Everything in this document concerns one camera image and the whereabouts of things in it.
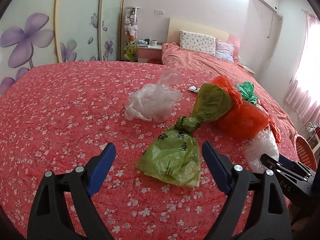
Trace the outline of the small red bin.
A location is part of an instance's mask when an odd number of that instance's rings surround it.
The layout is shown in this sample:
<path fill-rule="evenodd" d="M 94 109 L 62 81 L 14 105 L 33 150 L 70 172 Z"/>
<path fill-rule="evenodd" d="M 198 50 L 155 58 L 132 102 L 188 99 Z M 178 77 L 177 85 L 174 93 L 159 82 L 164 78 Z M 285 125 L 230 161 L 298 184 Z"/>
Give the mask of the small red bin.
<path fill-rule="evenodd" d="M 162 60 L 159 58 L 150 58 L 148 59 L 148 63 L 150 64 L 162 64 Z"/>

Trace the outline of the orange plastic bag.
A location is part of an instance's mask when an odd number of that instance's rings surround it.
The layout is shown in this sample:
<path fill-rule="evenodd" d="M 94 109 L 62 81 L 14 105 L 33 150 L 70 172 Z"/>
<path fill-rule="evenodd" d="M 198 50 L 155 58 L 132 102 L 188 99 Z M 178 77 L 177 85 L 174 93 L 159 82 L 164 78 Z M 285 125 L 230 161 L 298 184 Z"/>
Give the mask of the orange plastic bag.
<path fill-rule="evenodd" d="M 222 133 L 235 140 L 251 140 L 260 131 L 269 128 L 276 143 L 281 143 L 281 135 L 274 118 L 255 94 L 255 86 L 249 81 L 233 85 L 229 78 L 221 75 L 211 81 L 228 93 L 233 100 L 232 108 L 214 124 Z"/>

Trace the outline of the pink bedside table left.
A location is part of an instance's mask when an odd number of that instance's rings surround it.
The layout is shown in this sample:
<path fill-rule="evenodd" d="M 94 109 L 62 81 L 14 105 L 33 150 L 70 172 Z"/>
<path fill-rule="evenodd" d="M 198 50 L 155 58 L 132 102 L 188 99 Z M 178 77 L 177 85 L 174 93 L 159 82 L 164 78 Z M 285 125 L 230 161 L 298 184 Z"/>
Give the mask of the pink bedside table left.
<path fill-rule="evenodd" d="M 138 62 L 147 63 L 150 58 L 162 59 L 162 46 L 138 47 Z"/>

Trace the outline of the plush toy display tube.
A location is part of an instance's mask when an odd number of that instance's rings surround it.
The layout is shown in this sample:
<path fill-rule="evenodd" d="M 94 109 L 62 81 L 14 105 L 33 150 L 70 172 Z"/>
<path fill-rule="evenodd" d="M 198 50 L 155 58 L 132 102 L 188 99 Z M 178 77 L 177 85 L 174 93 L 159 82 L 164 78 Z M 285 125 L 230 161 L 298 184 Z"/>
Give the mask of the plush toy display tube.
<path fill-rule="evenodd" d="M 124 61 L 137 62 L 138 10 L 139 7 L 128 7 L 125 9 L 123 21 Z"/>

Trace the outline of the white bubble wrap bag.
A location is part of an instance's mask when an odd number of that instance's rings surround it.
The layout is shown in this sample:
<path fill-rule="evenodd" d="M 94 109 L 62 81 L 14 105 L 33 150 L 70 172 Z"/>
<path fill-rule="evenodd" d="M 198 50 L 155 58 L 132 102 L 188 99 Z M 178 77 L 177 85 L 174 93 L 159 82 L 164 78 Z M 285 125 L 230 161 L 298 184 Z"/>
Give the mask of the white bubble wrap bag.
<path fill-rule="evenodd" d="M 278 145 L 271 129 L 270 116 L 261 106 L 246 101 L 242 106 L 242 136 L 249 141 L 244 156 L 251 171 L 263 173 L 266 167 L 260 161 L 262 154 L 266 153 L 279 160 Z"/>

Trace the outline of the olive paw print bag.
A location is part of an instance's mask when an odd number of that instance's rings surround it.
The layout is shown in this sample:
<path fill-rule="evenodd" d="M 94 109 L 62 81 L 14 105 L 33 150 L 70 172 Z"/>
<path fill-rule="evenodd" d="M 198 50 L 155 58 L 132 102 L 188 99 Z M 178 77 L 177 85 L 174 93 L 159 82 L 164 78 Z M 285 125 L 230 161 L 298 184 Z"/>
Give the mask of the olive paw print bag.
<path fill-rule="evenodd" d="M 200 147 L 193 137 L 202 124 L 216 121 L 233 107 L 224 89 L 205 83 L 201 86 L 191 116 L 180 116 L 174 125 L 157 136 L 136 164 L 144 175 L 162 182 L 198 187 L 201 176 Z"/>

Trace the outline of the green plastic bag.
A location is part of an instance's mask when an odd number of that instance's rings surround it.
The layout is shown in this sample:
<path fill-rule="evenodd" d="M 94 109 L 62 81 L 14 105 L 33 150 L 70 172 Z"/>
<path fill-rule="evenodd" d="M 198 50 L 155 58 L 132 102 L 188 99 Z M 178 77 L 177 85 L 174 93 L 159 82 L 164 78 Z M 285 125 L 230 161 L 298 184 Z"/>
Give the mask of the green plastic bag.
<path fill-rule="evenodd" d="M 258 96 L 254 92 L 255 86 L 253 83 L 245 81 L 243 83 L 237 83 L 235 86 L 239 90 L 243 100 L 255 106 L 257 105 Z"/>

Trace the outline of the pink window curtain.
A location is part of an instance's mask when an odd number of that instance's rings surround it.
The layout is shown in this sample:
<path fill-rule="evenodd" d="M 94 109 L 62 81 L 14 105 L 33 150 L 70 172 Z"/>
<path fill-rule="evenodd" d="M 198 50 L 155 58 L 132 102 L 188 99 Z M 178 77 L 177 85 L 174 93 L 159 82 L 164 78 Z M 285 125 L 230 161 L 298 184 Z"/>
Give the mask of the pink window curtain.
<path fill-rule="evenodd" d="M 285 101 L 301 122 L 319 123 L 319 19 L 306 12 L 305 41 Z"/>

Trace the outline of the beige and pink headboard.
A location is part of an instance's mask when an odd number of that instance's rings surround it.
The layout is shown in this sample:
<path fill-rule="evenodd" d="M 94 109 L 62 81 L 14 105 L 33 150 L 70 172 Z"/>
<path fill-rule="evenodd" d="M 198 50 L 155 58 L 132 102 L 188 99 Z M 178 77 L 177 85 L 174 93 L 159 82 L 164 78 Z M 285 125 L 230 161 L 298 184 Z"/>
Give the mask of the beige and pink headboard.
<path fill-rule="evenodd" d="M 180 31 L 189 31 L 192 33 L 199 33 L 204 35 L 209 35 L 220 39 L 222 42 L 227 44 L 232 44 L 235 46 L 233 56 L 237 57 L 240 50 L 240 42 L 241 39 L 229 34 L 223 30 L 196 23 L 190 22 L 186 20 L 180 20 L 177 18 L 171 18 L 169 21 L 169 29 L 167 35 L 167 43 L 175 42 L 176 44 L 180 44 Z"/>

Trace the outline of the white wall air conditioner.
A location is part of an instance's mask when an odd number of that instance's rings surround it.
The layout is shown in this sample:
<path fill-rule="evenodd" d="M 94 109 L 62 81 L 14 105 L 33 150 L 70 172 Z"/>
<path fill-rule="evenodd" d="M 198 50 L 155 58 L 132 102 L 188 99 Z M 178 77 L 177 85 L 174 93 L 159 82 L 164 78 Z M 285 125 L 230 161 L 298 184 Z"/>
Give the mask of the white wall air conditioner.
<path fill-rule="evenodd" d="M 277 0 L 258 0 L 265 7 L 270 9 L 274 14 L 278 13 L 279 5 Z"/>

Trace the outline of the red plastic laundry basket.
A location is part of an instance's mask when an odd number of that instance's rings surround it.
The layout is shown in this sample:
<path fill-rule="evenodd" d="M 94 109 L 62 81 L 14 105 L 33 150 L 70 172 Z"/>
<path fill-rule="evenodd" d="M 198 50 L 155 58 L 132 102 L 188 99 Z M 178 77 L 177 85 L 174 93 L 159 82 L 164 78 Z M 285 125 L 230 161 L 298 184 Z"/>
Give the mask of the red plastic laundry basket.
<path fill-rule="evenodd" d="M 299 161 L 316 172 L 317 162 L 309 143 L 301 135 L 295 135 L 293 145 L 297 151 Z"/>

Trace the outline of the white paw print bag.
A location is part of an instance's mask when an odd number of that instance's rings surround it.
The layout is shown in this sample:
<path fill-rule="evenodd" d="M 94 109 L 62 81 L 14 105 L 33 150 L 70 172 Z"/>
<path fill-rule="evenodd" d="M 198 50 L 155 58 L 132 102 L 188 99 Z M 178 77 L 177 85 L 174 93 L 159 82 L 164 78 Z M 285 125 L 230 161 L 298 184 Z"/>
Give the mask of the white paw print bag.
<path fill-rule="evenodd" d="M 199 88 L 196 88 L 195 86 L 191 86 L 188 88 L 190 91 L 194 92 L 194 93 L 198 93 L 199 92 Z"/>

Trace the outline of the floral white pillow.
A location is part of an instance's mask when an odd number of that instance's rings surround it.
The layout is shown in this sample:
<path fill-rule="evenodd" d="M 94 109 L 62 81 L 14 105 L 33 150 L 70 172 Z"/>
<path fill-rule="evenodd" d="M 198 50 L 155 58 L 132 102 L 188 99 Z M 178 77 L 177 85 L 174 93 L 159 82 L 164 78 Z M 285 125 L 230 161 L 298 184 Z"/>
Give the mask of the floral white pillow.
<path fill-rule="evenodd" d="M 216 38 L 209 35 L 180 31 L 180 48 L 215 56 Z"/>

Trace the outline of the white mug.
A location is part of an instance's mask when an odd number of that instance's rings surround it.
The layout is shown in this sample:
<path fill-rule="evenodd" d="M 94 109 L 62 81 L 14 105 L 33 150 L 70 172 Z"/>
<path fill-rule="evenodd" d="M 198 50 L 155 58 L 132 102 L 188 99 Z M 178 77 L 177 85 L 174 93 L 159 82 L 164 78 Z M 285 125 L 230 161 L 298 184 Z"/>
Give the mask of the white mug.
<path fill-rule="evenodd" d="M 150 45 L 151 45 L 151 46 L 157 45 L 157 40 L 151 40 L 151 41 L 150 41 Z"/>

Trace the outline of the clear plastic bag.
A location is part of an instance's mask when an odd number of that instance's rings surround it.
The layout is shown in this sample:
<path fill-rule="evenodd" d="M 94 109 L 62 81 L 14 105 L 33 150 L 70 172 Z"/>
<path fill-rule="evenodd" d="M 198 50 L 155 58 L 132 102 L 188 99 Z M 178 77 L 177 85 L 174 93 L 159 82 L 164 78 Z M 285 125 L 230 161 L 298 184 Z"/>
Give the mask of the clear plastic bag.
<path fill-rule="evenodd" d="M 125 106 L 125 119 L 163 122 L 167 120 L 176 102 L 182 96 L 173 85 L 180 83 L 182 75 L 173 69 L 166 70 L 156 83 L 147 83 L 131 93 Z"/>

